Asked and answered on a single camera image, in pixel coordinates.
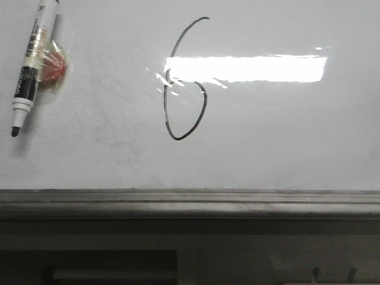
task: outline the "black marker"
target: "black marker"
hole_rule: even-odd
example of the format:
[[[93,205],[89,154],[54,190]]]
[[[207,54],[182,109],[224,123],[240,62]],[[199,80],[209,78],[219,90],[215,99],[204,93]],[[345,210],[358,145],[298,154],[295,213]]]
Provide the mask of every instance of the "black marker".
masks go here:
[[[20,71],[13,99],[14,120],[12,137],[16,137],[30,113],[38,88],[38,79],[43,66],[43,50],[50,39],[59,0],[40,0],[34,26],[30,34],[23,67]]]

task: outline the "black marker drawing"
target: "black marker drawing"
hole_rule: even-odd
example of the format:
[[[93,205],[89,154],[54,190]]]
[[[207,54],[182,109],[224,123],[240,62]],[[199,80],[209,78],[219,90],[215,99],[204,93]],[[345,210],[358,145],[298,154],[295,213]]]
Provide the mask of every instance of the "black marker drawing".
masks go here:
[[[179,46],[179,44],[181,43],[183,37],[186,35],[186,33],[192,28],[192,26],[194,26],[197,22],[199,21],[202,21],[202,20],[209,20],[210,18],[208,17],[201,17],[197,20],[195,20],[194,22],[192,22],[183,32],[182,34],[179,36],[178,40],[177,40],[177,43],[176,45],[174,46],[174,49],[172,51],[172,54],[171,54],[171,58],[174,57],[176,51],[177,51],[177,48]],[[170,69],[168,69],[166,71],[166,75],[165,75],[165,80],[166,82],[169,82],[169,77],[170,77]],[[201,120],[202,120],[202,117],[204,115],[204,112],[206,111],[206,105],[207,105],[207,92],[206,92],[206,89],[202,86],[202,84],[200,84],[199,82],[196,82],[194,81],[193,83],[195,83],[196,85],[198,85],[198,87],[201,89],[202,93],[203,93],[203,96],[204,96],[204,99],[203,99],[203,107],[202,107],[202,111],[201,113],[199,114],[199,117],[197,119],[197,121],[195,122],[194,126],[186,133],[184,134],[183,136],[181,137],[176,137],[173,132],[172,132],[172,129],[170,127],[170,123],[169,123],[169,116],[167,115],[167,85],[164,84],[164,111],[165,111],[165,118],[166,118],[166,128],[167,128],[167,131],[169,132],[170,136],[176,140],[176,141],[180,141],[180,140],[183,140],[184,138],[188,137],[192,132],[195,131],[195,129],[197,128],[197,126],[200,124]]]

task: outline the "whiteboard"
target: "whiteboard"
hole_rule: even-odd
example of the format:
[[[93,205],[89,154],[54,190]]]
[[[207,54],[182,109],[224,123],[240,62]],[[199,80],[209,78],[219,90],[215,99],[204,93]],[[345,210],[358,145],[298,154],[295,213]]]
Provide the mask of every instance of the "whiteboard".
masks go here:
[[[37,5],[0,0],[1,189],[380,189],[380,1],[62,0],[53,37],[69,55],[65,81],[38,94],[12,138]],[[207,108],[175,141],[164,68],[203,16],[176,57],[197,68],[204,59],[216,81],[194,79]],[[300,69],[284,58],[325,62],[307,82],[297,78],[314,70],[309,61]],[[176,135],[202,108],[200,89],[183,85],[167,93]]]

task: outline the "metal ledge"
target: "metal ledge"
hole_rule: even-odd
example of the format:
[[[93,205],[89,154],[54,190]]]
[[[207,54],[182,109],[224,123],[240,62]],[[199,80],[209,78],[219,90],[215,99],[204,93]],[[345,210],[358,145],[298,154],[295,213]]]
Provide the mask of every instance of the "metal ledge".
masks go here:
[[[380,191],[0,190],[2,219],[380,219]]]

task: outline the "marker tip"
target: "marker tip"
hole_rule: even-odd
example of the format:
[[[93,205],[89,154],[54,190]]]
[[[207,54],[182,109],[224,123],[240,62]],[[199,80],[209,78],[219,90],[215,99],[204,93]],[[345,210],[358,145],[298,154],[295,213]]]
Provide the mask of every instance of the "marker tip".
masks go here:
[[[18,132],[19,132],[20,128],[14,126],[12,128],[12,137],[17,137],[18,136]]]

